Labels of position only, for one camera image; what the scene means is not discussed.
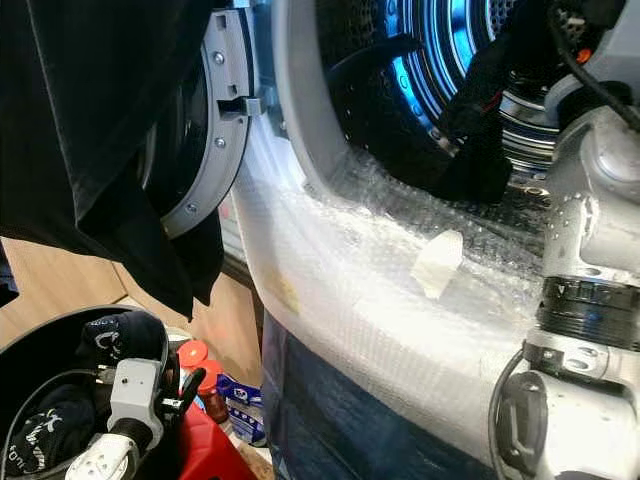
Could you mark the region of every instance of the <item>screw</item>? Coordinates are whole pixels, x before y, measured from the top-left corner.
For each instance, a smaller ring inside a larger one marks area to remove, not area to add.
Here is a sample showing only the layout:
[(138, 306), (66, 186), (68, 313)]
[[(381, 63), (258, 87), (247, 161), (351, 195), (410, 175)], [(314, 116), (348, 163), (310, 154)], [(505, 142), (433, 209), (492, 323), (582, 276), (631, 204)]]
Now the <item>screw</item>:
[(224, 63), (224, 55), (222, 55), (222, 53), (220, 52), (215, 52), (213, 54), (213, 61), (216, 63), (216, 65), (222, 65)]

